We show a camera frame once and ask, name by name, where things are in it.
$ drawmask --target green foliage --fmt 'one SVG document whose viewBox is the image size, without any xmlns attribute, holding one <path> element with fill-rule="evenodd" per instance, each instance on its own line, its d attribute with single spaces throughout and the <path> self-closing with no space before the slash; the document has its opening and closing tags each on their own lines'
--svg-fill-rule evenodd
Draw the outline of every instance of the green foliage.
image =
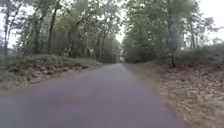
<svg viewBox="0 0 224 128">
<path fill-rule="evenodd" d="M 44 53 L 74 58 L 87 57 L 102 62 L 105 58 L 110 58 L 105 62 L 114 62 L 113 57 L 120 54 L 120 46 L 115 39 L 121 24 L 120 6 L 117 2 L 117 0 L 1 2 L 0 6 L 4 8 L 2 13 L 6 17 L 5 26 L 7 26 L 4 47 L 8 47 L 10 43 L 8 37 L 11 28 L 14 28 L 15 23 L 20 23 L 22 28 L 17 28 L 20 34 L 16 46 L 18 56 Z M 11 5 L 15 5 L 14 10 L 10 10 Z M 25 7 L 29 7 L 33 13 L 20 9 Z"/>
<path fill-rule="evenodd" d="M 214 65 L 224 64 L 224 45 L 204 46 L 202 48 L 189 51 L 179 51 L 176 53 L 176 63 L 179 65 Z"/>
<path fill-rule="evenodd" d="M 129 1 L 123 54 L 128 62 L 159 60 L 175 66 L 175 53 L 202 47 L 205 33 L 215 32 L 212 18 L 203 18 L 196 0 Z"/>
</svg>

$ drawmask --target tree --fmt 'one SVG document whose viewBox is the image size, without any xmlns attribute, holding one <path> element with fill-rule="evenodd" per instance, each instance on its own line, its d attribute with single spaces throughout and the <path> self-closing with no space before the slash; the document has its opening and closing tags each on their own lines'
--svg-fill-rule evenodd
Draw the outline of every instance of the tree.
<svg viewBox="0 0 224 128">
<path fill-rule="evenodd" d="M 166 61 L 175 66 L 175 53 L 197 48 L 206 32 L 216 31 L 213 20 L 203 18 L 195 0 L 134 0 L 126 4 L 127 61 Z"/>
</svg>

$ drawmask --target fallen leaves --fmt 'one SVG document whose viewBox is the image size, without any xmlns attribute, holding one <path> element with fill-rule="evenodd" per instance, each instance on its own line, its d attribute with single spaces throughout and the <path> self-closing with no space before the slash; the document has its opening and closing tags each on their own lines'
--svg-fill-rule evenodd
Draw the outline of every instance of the fallen leaves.
<svg viewBox="0 0 224 128">
<path fill-rule="evenodd" d="M 191 128 L 223 128 L 223 69 L 209 66 L 170 69 L 153 64 L 128 67 L 146 78 L 157 79 L 158 93 Z"/>
</svg>

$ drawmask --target asphalt road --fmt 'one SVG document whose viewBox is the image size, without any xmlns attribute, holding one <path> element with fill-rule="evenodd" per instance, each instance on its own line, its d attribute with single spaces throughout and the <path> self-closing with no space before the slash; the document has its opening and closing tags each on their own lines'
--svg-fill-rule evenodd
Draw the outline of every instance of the asphalt road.
<svg viewBox="0 0 224 128">
<path fill-rule="evenodd" d="M 0 97 L 0 128 L 186 128 L 121 64 Z"/>
</svg>

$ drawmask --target tree trunk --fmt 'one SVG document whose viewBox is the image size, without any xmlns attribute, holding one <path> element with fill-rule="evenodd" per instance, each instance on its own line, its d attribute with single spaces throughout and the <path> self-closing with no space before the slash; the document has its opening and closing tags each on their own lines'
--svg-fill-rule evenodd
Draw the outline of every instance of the tree trunk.
<svg viewBox="0 0 224 128">
<path fill-rule="evenodd" d="M 8 56 L 8 29 L 9 29 L 9 16 L 10 16 L 10 0 L 6 3 L 6 16 L 5 16 L 5 26 L 4 26 L 4 56 Z"/>
<path fill-rule="evenodd" d="M 61 0 L 58 0 L 55 4 L 55 8 L 54 8 L 54 13 L 53 13 L 53 16 L 52 16 L 52 19 L 51 19 L 51 24 L 50 24 L 50 29 L 49 29 L 49 36 L 48 36 L 48 44 L 47 44 L 47 52 L 50 53 L 50 49 L 51 49 L 51 40 L 52 40 L 52 35 L 53 35 L 53 29 L 54 29 L 54 24 L 55 24 L 55 19 L 56 19 L 56 16 L 57 16 L 57 11 L 58 11 L 58 8 L 60 6 L 60 1 Z"/>
</svg>

